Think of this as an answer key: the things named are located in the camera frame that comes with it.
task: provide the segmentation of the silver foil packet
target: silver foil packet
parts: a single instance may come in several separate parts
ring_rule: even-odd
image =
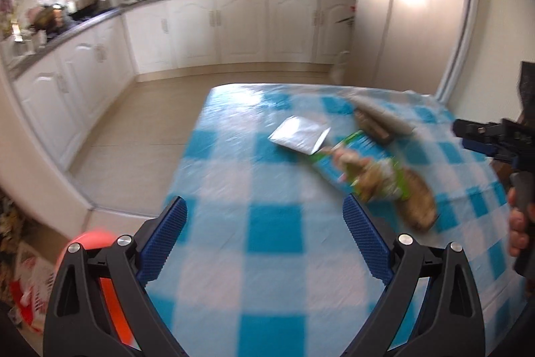
[[[305,155],[313,155],[321,148],[330,130],[327,125],[305,117],[291,116],[275,129],[269,140]]]

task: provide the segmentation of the refrigerator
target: refrigerator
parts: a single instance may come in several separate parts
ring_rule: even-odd
[[[451,88],[473,1],[357,0],[346,84],[422,94]]]

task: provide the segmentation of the cabinet door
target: cabinet door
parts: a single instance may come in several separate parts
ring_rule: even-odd
[[[372,86],[387,26],[391,0],[357,0],[348,85]]]
[[[134,77],[121,18],[108,20],[94,30],[97,48],[101,51],[99,56],[110,71],[111,98],[115,100]]]
[[[128,11],[125,18],[136,61],[136,73],[173,69],[173,49],[164,3],[135,8]]]
[[[434,94],[457,50],[465,0],[392,0],[374,86]]]
[[[177,66],[217,64],[215,0],[170,0],[167,8]]]
[[[269,61],[313,62],[318,0],[269,0]]]
[[[93,30],[65,43],[59,50],[65,77],[88,128],[93,127],[111,103],[111,74],[96,48]]]
[[[74,91],[68,88],[54,55],[31,67],[14,88],[44,148],[66,170],[87,130],[72,103]]]
[[[354,14],[351,6],[355,0],[320,0],[320,4],[316,62],[334,64],[338,54],[351,45],[352,27],[347,22],[338,22]]]
[[[216,0],[221,62],[266,61],[267,0]]]

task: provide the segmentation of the tiled floor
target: tiled floor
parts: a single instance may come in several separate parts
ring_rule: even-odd
[[[326,73],[249,72],[137,83],[97,124],[71,175],[99,206],[158,215],[204,100],[228,83],[328,84]]]

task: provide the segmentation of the tablecloth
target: tablecloth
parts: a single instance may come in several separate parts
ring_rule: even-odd
[[[351,95],[370,97],[417,128],[388,147],[434,192],[439,218],[418,235],[389,202],[370,203],[420,244],[462,244],[485,319],[488,352],[523,307],[507,255],[504,190],[482,155],[450,132],[451,114],[413,92],[324,85],[234,84],[212,89],[170,187],[188,221],[147,291],[192,357],[339,356],[383,292],[342,218],[344,194],[306,159],[268,136],[291,115],[332,127],[335,144],[357,130]],[[421,279],[394,340],[407,340]]]

